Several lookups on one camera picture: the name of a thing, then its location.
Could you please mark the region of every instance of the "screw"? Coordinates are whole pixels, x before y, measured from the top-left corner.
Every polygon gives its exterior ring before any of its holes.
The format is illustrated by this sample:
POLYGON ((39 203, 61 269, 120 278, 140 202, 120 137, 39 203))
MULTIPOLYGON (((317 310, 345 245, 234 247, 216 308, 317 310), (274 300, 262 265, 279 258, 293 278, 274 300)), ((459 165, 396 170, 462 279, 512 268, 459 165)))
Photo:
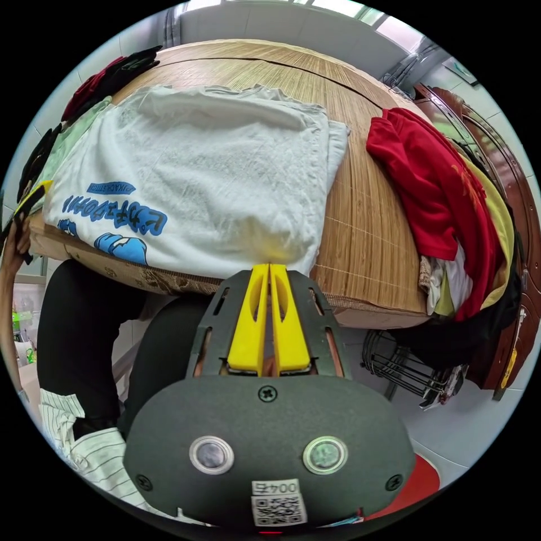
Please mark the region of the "screw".
POLYGON ((141 490, 145 490, 146 492, 150 492, 152 490, 152 483, 150 482, 150 479, 144 475, 138 475, 135 477, 135 482, 141 490))
POLYGON ((398 489, 403 482, 404 478, 401 475, 393 475, 386 483, 385 490, 388 492, 393 492, 398 489))
POLYGON ((273 402, 278 396, 278 391, 270 385, 265 385, 259 389, 258 396, 259 400, 263 402, 273 402))

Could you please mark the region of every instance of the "wire basket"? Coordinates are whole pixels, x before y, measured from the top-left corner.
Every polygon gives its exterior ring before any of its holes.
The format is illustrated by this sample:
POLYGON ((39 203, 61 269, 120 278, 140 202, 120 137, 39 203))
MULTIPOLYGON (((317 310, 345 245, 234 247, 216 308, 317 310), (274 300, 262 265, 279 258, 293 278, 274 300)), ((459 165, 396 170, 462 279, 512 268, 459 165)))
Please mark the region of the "wire basket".
POLYGON ((361 366, 390 385, 385 396, 391 400, 397 387, 423 399, 422 409, 446 404, 456 395, 465 377, 465 367, 434 370, 399 346, 385 331, 367 333, 361 353, 361 366))

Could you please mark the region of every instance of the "red mat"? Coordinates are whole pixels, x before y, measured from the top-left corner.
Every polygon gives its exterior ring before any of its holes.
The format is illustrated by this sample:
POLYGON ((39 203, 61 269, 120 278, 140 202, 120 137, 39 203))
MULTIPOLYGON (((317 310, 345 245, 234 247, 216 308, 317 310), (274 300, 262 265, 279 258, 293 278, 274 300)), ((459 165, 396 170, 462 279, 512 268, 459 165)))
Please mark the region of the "red mat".
POLYGON ((422 456, 416 455, 415 469, 408 479, 406 486, 400 491, 394 502, 387 508, 374 513, 365 520, 383 517, 405 509, 414 503, 432 496, 440 489, 440 476, 430 462, 422 456))

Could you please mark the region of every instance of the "qr code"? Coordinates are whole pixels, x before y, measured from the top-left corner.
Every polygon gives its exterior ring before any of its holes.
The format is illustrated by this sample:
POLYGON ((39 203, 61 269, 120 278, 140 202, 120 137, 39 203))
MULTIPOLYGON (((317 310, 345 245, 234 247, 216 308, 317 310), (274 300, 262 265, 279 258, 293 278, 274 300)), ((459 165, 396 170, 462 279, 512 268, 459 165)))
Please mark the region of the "qr code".
POLYGON ((306 522, 306 510, 300 494, 252 497, 256 526, 292 526, 306 522))

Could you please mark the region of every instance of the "red clothing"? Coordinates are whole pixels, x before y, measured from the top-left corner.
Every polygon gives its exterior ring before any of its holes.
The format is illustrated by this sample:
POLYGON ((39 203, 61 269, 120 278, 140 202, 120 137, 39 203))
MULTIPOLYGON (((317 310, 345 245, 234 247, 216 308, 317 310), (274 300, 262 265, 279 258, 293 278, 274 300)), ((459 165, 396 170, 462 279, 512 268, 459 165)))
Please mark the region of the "red clothing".
POLYGON ((85 103, 92 96, 99 82, 101 81, 101 79, 103 79, 103 76, 105 75, 107 69, 111 66, 114 66, 115 64, 118 64, 121 60, 124 60, 124 58, 124 56, 119 56, 116 60, 113 60, 106 68, 102 69, 99 73, 90 76, 81 86, 79 86, 75 94, 69 100, 68 105, 66 105, 64 113, 62 115, 62 122, 70 119, 72 115, 77 112, 79 107, 81 107, 81 105, 83 105, 83 103, 85 103))
POLYGON ((455 319, 475 315, 503 261, 482 185, 445 137, 406 109, 373 118, 366 149, 393 179, 419 253, 454 260, 457 240, 464 248, 473 289, 455 319))

